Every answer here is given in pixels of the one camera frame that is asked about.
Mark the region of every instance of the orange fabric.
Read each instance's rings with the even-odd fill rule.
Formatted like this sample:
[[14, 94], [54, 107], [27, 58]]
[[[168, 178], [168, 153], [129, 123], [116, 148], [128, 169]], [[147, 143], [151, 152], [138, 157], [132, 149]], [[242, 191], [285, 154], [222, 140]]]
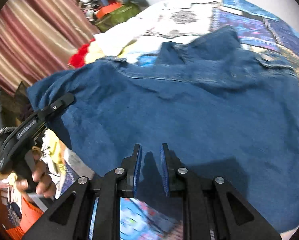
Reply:
[[110, 5], [106, 5], [104, 7], [102, 7], [97, 13], [96, 13], [96, 17], [97, 19], [101, 19], [104, 15], [115, 11], [116, 9], [120, 8], [122, 5], [119, 2], [116, 3], [112, 3]]
[[13, 240], [20, 240], [30, 227], [41, 217], [43, 211], [22, 197], [22, 219], [19, 227], [7, 230]]

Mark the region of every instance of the blue denim fabric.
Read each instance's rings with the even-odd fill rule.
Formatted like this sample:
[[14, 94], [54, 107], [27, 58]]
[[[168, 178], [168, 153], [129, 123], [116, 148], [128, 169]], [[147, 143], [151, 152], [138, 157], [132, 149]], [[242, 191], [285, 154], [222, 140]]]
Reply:
[[280, 54], [241, 49], [233, 27], [188, 45], [166, 42], [152, 67], [106, 57], [28, 89], [35, 110], [66, 92], [74, 104], [49, 123], [104, 175], [141, 143], [136, 197], [181, 214], [161, 179], [161, 144], [200, 176], [222, 176], [279, 232], [299, 224], [299, 85]]

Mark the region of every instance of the curtain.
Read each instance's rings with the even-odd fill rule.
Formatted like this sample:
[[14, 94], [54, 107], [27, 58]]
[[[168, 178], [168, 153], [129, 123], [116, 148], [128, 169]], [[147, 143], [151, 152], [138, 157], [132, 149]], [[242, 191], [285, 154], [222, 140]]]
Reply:
[[67, 63], [99, 30], [78, 0], [8, 0], [0, 11], [0, 87], [13, 94], [24, 80], [35, 83]]

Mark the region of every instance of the colorful fabric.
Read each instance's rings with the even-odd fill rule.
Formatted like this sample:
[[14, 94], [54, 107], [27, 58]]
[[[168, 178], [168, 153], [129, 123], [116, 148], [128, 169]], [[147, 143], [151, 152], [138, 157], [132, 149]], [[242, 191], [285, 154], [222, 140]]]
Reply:
[[257, 16], [278, 21], [278, 17], [276, 17], [274, 14], [245, 0], [223, 0], [222, 4], [225, 7], [234, 8], [243, 12], [247, 12], [248, 14], [251, 15], [257, 15]]
[[214, 8], [211, 30], [218, 30], [225, 25], [235, 27], [241, 43], [279, 51], [275, 39], [263, 22]]
[[138, 58], [137, 65], [142, 67], [151, 67], [154, 65], [157, 55], [142, 55]]
[[20, 226], [21, 219], [20, 219], [20, 217], [17, 214], [17, 213], [20, 212], [20, 208], [16, 204], [12, 205], [10, 203], [6, 204], [6, 208], [8, 210], [8, 221], [11, 223], [11, 225], [13, 225], [13, 227]]
[[299, 56], [299, 37], [297, 37], [295, 31], [286, 22], [282, 20], [273, 21], [270, 19], [265, 19], [264, 22], [279, 44], [292, 50]]
[[70, 187], [70, 185], [72, 185], [74, 181], [76, 181], [79, 178], [77, 173], [68, 165], [67, 162], [65, 162], [65, 167], [66, 167], [66, 176], [61, 190], [61, 194], [63, 194]]
[[7, 230], [13, 240], [20, 240], [27, 230], [41, 217], [43, 212], [22, 198], [22, 214], [20, 226]]
[[[66, 163], [66, 178], [62, 187], [62, 193], [64, 193], [78, 177], [79, 176], [75, 173], [75, 171]], [[96, 198], [93, 208], [89, 232], [90, 240], [93, 237], [97, 203], [98, 198]], [[150, 208], [146, 203], [137, 199], [121, 198], [120, 214], [121, 239], [123, 240], [161, 239], [164, 233], [168, 233], [177, 224], [176, 220], [160, 214], [156, 210]], [[167, 231], [162, 232], [158, 230], [156, 226], [159, 226], [159, 228]]]
[[68, 59], [99, 30], [78, 0], [8, 0], [0, 9], [0, 87], [14, 95], [19, 83], [33, 84], [66, 70]]
[[169, 234], [163, 239], [165, 240], [183, 240], [183, 224], [178, 224]]

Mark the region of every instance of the metal screw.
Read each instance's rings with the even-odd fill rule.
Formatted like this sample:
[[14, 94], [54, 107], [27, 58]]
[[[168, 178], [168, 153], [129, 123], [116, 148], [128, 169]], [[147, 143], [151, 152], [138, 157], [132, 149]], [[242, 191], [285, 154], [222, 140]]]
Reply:
[[178, 172], [179, 172], [180, 174], [186, 174], [186, 173], [188, 172], [188, 170], [187, 170], [186, 168], [179, 168], [179, 169], [178, 169]]
[[215, 182], [217, 184], [223, 184], [225, 182], [225, 180], [222, 177], [217, 177], [217, 178], [215, 178]]
[[124, 169], [123, 168], [117, 168], [117, 169], [115, 169], [115, 173], [116, 174], [123, 174], [124, 173]]
[[85, 184], [87, 181], [88, 181], [88, 180], [87, 180], [86, 177], [80, 177], [80, 178], [78, 179], [79, 184]]

